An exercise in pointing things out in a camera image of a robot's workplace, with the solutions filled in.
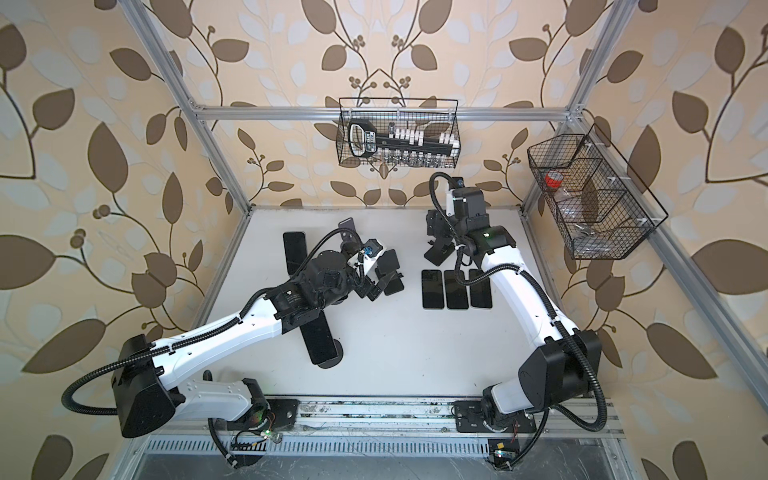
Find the black phone stand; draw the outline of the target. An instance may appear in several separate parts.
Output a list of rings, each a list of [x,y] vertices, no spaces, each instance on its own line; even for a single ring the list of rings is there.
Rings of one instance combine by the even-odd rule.
[[[422,306],[427,310],[440,310],[445,307],[443,275],[440,270],[421,271]]]
[[[443,274],[446,307],[449,310],[467,310],[469,297],[467,287],[462,284],[465,280],[464,273],[461,270],[445,270]]]

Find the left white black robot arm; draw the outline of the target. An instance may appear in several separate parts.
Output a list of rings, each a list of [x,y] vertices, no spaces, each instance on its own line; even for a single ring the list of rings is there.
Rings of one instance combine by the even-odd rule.
[[[235,313],[192,331],[154,342],[145,335],[127,340],[118,361],[65,388],[67,410],[115,416],[125,438],[159,430],[172,420],[246,420],[268,403],[256,380],[230,383],[196,380],[194,374],[258,342],[317,320],[350,293],[367,296],[369,273],[385,253],[376,239],[351,241],[340,251],[316,245],[284,283],[255,292]]]

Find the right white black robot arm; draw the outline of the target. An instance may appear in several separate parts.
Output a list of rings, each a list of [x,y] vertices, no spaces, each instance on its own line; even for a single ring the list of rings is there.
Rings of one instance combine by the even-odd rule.
[[[428,180],[432,209],[427,233],[457,254],[454,272],[464,287],[490,281],[518,320],[529,355],[514,378],[486,388],[487,425],[504,430],[520,413],[560,412],[579,428],[601,431],[608,420],[598,380],[602,344],[579,329],[553,302],[503,226],[494,226],[482,191],[436,172]]]

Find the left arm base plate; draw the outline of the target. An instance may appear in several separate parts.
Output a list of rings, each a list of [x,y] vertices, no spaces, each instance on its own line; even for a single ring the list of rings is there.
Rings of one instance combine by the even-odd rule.
[[[274,430],[291,427],[298,417],[300,401],[295,398],[271,398],[268,409],[247,413],[235,421],[216,420],[218,430],[238,432],[243,430]]]

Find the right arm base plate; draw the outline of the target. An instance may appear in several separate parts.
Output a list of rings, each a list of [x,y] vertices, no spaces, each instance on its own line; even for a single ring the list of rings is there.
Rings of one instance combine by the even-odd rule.
[[[489,419],[479,400],[457,400],[452,404],[451,413],[459,433],[534,433],[537,429],[535,418],[523,411]]]

